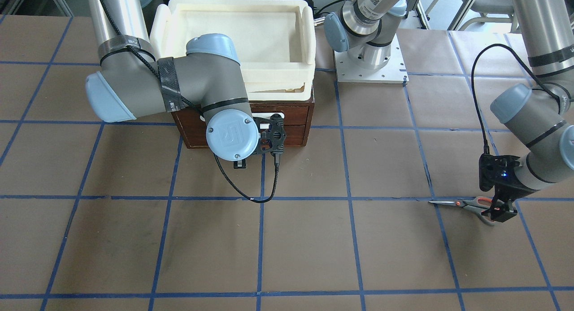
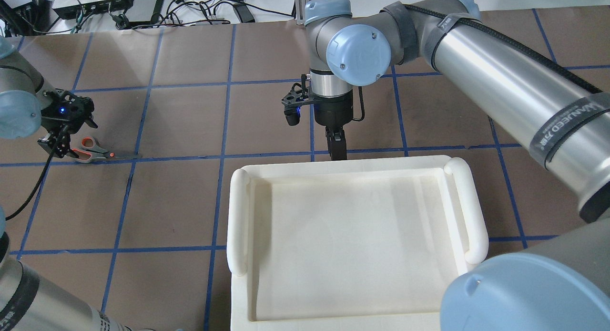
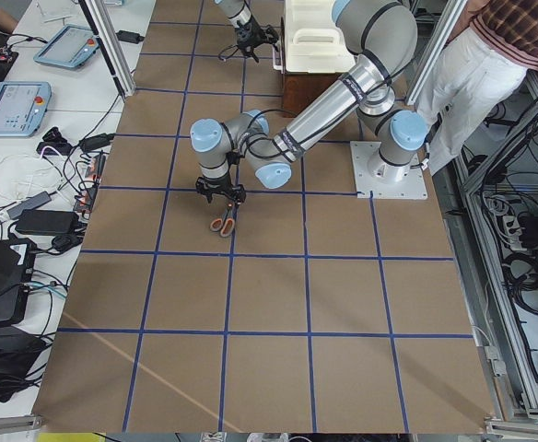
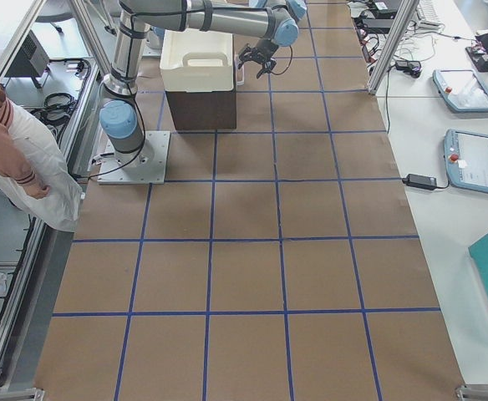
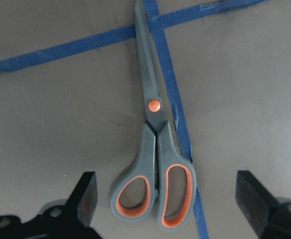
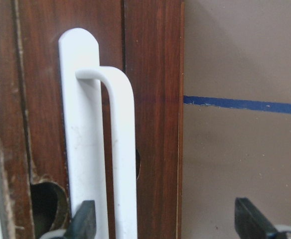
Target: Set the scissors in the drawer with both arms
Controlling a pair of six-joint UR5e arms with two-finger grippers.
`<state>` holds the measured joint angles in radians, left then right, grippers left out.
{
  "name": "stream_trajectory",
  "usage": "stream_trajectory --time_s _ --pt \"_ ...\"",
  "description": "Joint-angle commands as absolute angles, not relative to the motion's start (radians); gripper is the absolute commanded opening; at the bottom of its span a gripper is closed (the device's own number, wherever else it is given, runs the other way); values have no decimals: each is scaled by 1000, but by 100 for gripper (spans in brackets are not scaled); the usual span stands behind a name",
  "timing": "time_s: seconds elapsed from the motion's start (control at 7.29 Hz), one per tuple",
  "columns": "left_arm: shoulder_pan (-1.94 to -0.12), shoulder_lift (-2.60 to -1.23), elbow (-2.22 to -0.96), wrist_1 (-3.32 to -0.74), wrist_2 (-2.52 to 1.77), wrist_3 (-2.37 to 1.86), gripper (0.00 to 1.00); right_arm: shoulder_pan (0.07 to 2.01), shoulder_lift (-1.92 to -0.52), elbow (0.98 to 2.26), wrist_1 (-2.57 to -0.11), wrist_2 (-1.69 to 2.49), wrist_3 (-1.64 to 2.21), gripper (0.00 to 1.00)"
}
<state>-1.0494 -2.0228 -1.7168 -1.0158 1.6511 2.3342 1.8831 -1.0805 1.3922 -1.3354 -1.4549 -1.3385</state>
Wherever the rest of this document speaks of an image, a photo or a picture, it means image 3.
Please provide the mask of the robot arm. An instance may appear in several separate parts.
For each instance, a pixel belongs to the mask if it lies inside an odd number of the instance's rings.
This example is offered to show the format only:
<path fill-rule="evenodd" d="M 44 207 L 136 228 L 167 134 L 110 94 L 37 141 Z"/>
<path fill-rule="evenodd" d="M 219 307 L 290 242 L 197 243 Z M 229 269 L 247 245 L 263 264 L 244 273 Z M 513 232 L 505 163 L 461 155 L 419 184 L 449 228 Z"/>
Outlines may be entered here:
<path fill-rule="evenodd" d="M 277 189 L 291 177 L 291 165 L 351 113 L 380 138 L 379 151 L 368 163 L 377 179 L 404 173 L 425 143 L 427 124 L 416 112 L 400 107 L 392 81 L 412 61 L 417 25 L 399 1 L 337 1 L 334 25 L 342 31 L 355 64 L 342 73 L 285 128 L 270 136 L 258 110 L 225 122 L 196 121 L 191 144 L 202 172 L 195 189 L 207 200 L 214 195 L 238 206 L 246 192 L 231 181 L 230 167 L 245 159 L 267 189 Z"/>
<path fill-rule="evenodd" d="M 280 53 L 280 36 L 271 25 L 261 26 L 246 1 L 216 0 L 215 4 L 226 15 L 235 31 L 236 43 L 228 46 L 218 54 L 218 59 L 225 62 L 236 51 L 245 58 L 252 58 L 256 63 L 259 58 L 255 49 L 259 46 L 271 45 L 276 53 Z"/>

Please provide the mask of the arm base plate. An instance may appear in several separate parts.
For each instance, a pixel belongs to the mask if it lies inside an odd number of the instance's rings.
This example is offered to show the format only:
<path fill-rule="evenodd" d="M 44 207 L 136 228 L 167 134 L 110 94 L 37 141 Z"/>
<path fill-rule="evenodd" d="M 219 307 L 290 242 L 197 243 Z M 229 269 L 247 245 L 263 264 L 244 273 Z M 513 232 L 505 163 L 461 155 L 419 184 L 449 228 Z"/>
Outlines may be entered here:
<path fill-rule="evenodd" d="M 400 167 L 380 157 L 380 142 L 350 143 L 358 198 L 381 200 L 426 200 L 427 188 L 417 154 Z"/>

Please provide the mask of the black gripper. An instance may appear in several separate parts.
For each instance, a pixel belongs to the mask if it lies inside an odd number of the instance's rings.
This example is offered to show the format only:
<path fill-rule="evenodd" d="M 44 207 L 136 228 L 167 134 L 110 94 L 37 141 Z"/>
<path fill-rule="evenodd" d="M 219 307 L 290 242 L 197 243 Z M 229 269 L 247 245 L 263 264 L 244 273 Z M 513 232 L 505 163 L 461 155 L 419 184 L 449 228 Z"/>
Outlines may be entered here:
<path fill-rule="evenodd" d="M 236 211 L 246 201 L 246 190 L 243 185 L 234 185 L 229 175 L 211 179 L 199 177 L 195 182 L 196 191 L 203 195 L 210 204 L 215 195 L 227 198 L 227 211 Z"/>
<path fill-rule="evenodd" d="M 245 56 L 253 59 L 255 63 L 259 62 L 259 58 L 254 48 L 261 44 L 276 46 L 280 41 L 278 32 L 271 25 L 261 28 L 256 24 L 247 24 L 246 26 L 235 29 L 235 32 L 237 47 L 239 49 L 245 49 Z"/>

